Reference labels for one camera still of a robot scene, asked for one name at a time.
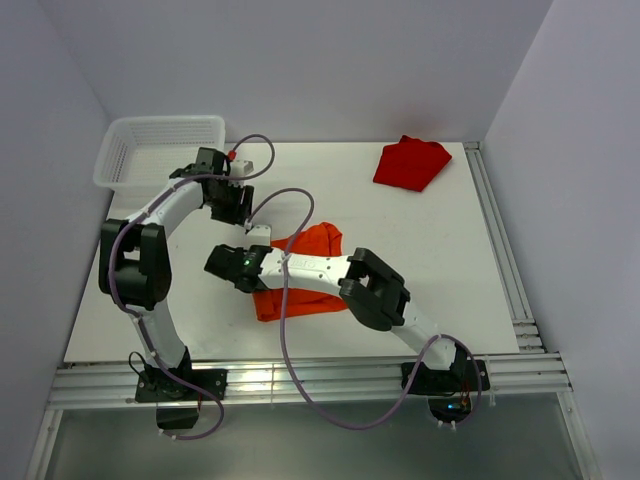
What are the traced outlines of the aluminium front rail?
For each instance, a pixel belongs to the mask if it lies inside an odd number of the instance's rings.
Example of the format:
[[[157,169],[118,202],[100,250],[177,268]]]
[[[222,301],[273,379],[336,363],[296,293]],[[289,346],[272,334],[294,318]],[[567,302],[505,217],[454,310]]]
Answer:
[[[566,393],[572,390],[561,356],[555,354],[489,355],[494,395]],[[409,357],[311,359],[293,361],[293,369],[314,401],[396,400],[401,392],[401,365]],[[195,369],[228,371],[226,405],[302,403],[282,360],[196,362]],[[48,410],[141,408],[134,400],[137,376],[125,362],[74,365],[54,375]]]

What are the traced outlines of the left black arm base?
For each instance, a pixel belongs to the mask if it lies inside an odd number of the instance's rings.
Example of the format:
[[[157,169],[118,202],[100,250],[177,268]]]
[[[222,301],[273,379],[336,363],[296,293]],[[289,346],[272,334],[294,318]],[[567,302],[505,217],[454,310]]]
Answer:
[[[151,368],[138,376],[135,402],[156,406],[156,425],[169,431],[188,431],[197,423],[203,404],[223,400],[227,387],[225,369],[196,369],[187,381],[196,390],[168,378],[161,370]]]

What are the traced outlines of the aluminium side rail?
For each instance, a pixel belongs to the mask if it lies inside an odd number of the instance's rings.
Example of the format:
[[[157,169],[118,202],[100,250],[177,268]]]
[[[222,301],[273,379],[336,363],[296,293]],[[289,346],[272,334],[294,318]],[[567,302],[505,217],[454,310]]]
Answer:
[[[546,348],[534,319],[484,165],[481,144],[467,142],[463,147],[484,215],[520,352],[523,354],[545,353]]]

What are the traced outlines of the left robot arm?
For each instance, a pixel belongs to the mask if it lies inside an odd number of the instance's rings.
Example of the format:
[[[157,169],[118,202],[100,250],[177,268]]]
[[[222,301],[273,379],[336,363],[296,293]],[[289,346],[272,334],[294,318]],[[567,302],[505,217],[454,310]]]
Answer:
[[[244,181],[253,163],[235,155],[234,150],[199,148],[195,161],[171,173],[144,207],[125,219],[108,219],[101,228],[99,288],[130,317],[141,340],[141,383],[172,399],[191,394],[195,375],[167,303],[172,282],[168,237],[203,207],[215,221],[246,223],[254,188]]]

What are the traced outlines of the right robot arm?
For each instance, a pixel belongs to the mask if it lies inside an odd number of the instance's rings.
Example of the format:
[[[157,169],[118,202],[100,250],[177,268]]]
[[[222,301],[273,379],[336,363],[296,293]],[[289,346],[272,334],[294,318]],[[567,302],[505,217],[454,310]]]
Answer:
[[[445,337],[419,309],[404,278],[369,249],[321,257],[263,245],[244,249],[222,244],[213,249],[204,270],[247,294],[289,287],[338,297],[360,324],[393,333],[415,352],[432,339],[422,363],[437,388],[455,389],[467,377],[462,347]]]

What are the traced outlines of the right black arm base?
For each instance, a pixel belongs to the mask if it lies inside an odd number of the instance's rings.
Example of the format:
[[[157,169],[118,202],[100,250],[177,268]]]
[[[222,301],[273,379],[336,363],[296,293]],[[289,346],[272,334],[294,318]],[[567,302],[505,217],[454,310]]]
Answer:
[[[490,389],[491,384],[484,361],[477,361],[480,377],[477,377],[471,361],[449,371],[431,370],[422,364],[409,389],[410,395],[426,396],[431,414],[439,421],[459,422],[473,409],[471,393]]]

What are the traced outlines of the white perforated plastic basket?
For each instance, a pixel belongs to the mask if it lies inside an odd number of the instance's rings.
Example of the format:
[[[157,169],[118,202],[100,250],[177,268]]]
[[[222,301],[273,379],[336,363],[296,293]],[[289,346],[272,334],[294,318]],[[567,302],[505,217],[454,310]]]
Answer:
[[[93,181],[121,195],[153,196],[200,147],[223,149],[225,135],[225,121],[215,115],[117,119],[103,137]]]

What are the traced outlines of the orange t-shirt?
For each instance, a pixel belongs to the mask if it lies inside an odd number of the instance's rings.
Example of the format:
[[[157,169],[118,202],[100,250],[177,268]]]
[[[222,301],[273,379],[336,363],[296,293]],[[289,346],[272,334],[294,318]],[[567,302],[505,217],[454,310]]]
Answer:
[[[342,232],[332,223],[322,222],[302,231],[293,243],[295,254],[334,257],[342,255]],[[260,322],[279,321],[283,304],[283,289],[252,294],[256,318]],[[340,312],[347,305],[339,297],[310,290],[290,288],[286,316],[299,317]]]

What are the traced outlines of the red folded t-shirt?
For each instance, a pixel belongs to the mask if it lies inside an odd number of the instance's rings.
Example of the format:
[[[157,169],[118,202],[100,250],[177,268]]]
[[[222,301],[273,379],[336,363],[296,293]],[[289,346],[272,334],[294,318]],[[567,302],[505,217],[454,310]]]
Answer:
[[[440,143],[403,135],[397,143],[383,147],[373,182],[422,192],[451,160]]]

